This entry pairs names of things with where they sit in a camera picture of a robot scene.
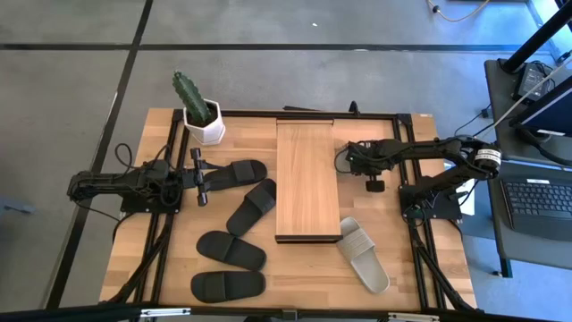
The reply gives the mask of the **silver metal bracket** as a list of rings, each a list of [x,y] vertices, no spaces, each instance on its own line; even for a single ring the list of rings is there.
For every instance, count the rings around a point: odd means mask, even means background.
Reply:
[[[440,318],[435,315],[390,312],[386,322],[441,322]]]
[[[191,308],[143,309],[140,318],[176,317],[191,314]]]

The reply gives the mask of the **grey side desk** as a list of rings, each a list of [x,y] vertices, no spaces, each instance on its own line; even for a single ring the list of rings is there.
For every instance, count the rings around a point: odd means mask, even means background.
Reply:
[[[506,162],[501,166],[499,176],[487,182],[495,240],[501,262],[500,274],[504,277],[512,276],[512,260],[572,270],[571,241],[555,241],[518,233],[510,227],[501,179],[513,176],[572,180],[572,168]]]
[[[497,60],[484,62],[484,72],[492,103],[493,120],[500,119],[515,103],[512,94],[517,86],[518,74],[507,73],[501,69]],[[533,146],[523,142],[514,128],[509,126],[508,118],[523,112],[526,105],[519,105],[494,129],[496,141],[500,146],[504,159],[517,160],[528,163],[556,165],[542,156]],[[572,138],[552,136],[543,147],[557,157],[572,160]]]

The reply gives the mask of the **green cactus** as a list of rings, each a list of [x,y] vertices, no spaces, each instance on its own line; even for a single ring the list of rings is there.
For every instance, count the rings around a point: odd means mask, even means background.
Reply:
[[[175,71],[172,77],[172,85],[187,109],[189,124],[205,127],[214,120],[211,109],[200,95],[194,82],[187,75]]]

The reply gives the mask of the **black aluminium table frame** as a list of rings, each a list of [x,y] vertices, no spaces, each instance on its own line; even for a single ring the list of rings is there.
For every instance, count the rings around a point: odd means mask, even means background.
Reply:
[[[256,159],[266,165],[270,177],[275,177],[281,160],[277,147],[283,125],[328,128],[336,148],[350,140],[429,140],[435,134],[433,118],[426,114],[235,110],[225,112],[223,121],[223,140],[204,147],[203,157],[217,165]],[[341,215],[354,217],[366,230],[391,280],[383,293],[370,293],[332,243],[277,243],[275,215],[269,213],[245,235],[247,242],[266,252],[265,291],[257,297],[219,304],[198,301],[190,289],[191,278],[201,272],[224,270],[223,263],[197,252],[198,238],[224,229],[246,194],[246,189],[239,187],[210,193],[204,207],[197,204],[195,191],[187,191],[180,211],[172,216],[136,214],[125,220],[115,235],[100,297],[108,300],[120,291],[141,262],[147,246],[157,238],[163,225],[169,224],[169,244],[139,287],[136,297],[140,301],[188,307],[195,315],[274,315],[283,319],[382,318],[389,313],[449,308],[443,289],[411,248],[399,203],[402,183],[411,183],[422,174],[435,175],[442,168],[440,160],[396,168],[384,174],[383,193],[367,192],[361,177],[342,174],[338,178]]]

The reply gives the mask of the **grey slide sandal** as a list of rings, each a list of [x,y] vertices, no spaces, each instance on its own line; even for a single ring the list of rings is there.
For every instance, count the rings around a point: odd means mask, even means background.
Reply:
[[[376,256],[374,241],[351,216],[341,219],[340,226],[342,238],[336,246],[341,255],[370,293],[385,292],[390,286],[390,278]]]

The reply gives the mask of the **black stand pole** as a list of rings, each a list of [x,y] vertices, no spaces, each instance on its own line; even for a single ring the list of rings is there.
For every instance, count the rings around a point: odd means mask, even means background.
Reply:
[[[508,60],[501,64],[506,72],[514,72],[558,31],[572,21],[572,0],[567,0],[535,34]]]

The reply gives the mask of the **wooden shelf black metal legs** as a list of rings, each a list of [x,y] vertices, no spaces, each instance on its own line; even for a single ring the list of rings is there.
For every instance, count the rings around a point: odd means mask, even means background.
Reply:
[[[333,122],[277,123],[275,240],[335,243],[341,239]]]

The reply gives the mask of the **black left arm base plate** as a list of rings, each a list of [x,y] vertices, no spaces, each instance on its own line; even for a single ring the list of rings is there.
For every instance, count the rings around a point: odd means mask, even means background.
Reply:
[[[180,208],[183,188],[177,182],[146,182],[142,188],[121,193],[121,211],[172,213]]]

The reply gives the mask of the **white hexagonal plant pot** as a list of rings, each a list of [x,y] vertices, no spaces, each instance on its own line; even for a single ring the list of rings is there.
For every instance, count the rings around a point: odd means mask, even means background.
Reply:
[[[190,134],[203,146],[219,144],[226,132],[219,103],[205,98],[209,110],[214,114],[214,120],[205,127],[197,127],[190,123],[191,118],[186,107],[183,108],[183,122]]]

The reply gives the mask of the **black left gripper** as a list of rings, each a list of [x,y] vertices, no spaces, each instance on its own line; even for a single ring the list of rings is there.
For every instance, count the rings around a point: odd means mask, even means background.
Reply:
[[[201,155],[199,148],[192,148],[190,156],[194,167],[191,169],[184,168],[181,171],[182,187],[184,189],[198,189],[198,205],[204,207],[207,204],[207,191],[221,191],[223,189],[223,180],[210,178],[204,180],[204,170],[222,171],[231,168],[231,165],[214,165],[206,162]]]

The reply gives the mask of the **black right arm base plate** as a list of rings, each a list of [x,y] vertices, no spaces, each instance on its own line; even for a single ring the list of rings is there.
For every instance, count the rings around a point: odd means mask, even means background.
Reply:
[[[462,217],[455,188],[444,191],[418,191],[417,186],[399,188],[401,214],[406,219],[460,219]]]

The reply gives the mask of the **black computer monitor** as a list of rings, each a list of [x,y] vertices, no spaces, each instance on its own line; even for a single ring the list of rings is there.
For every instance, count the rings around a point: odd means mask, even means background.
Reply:
[[[572,138],[572,75],[520,112],[509,125],[533,133]]]

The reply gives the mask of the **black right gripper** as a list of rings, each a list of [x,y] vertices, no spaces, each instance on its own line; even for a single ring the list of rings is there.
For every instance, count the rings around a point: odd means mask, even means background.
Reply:
[[[349,172],[354,175],[367,177],[366,190],[368,192],[384,192],[385,182],[378,179],[383,171],[392,170],[395,163],[390,157],[379,154],[378,141],[367,140],[347,144],[346,161],[349,163]]]

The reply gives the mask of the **grey floor object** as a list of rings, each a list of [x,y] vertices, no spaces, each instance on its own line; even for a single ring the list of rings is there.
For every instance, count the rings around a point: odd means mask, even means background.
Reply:
[[[17,211],[23,214],[31,214],[36,209],[30,205],[26,205],[16,200],[0,198],[0,215],[10,210]]]

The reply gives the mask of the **black power adapter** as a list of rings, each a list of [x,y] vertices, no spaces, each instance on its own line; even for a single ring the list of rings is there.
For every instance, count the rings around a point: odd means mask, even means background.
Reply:
[[[540,62],[526,64],[519,72],[513,98],[519,100],[526,93],[530,92],[523,100],[525,104],[530,104],[540,99],[548,91],[549,83],[546,81],[540,86],[538,86],[538,84],[541,83],[547,75],[547,69]]]

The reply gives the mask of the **black laptop keyboard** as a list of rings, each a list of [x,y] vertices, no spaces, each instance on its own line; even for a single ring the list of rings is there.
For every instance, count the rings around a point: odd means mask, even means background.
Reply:
[[[500,185],[514,231],[572,242],[572,180],[513,176]]]

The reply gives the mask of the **black slide sandal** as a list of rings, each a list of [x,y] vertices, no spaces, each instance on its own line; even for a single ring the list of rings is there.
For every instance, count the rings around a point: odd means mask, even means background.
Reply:
[[[203,234],[196,248],[204,257],[250,271],[261,270],[267,259],[264,250],[222,231]]]
[[[234,236],[248,232],[276,205],[276,182],[264,179],[249,191],[226,223],[227,231]]]
[[[250,185],[264,180],[267,168],[264,163],[254,160],[240,160],[230,163],[231,168],[222,171],[211,171],[204,175],[205,179],[217,178],[223,180],[223,190]]]
[[[257,271],[212,271],[194,275],[190,289],[204,303],[256,297],[265,291],[265,276]]]

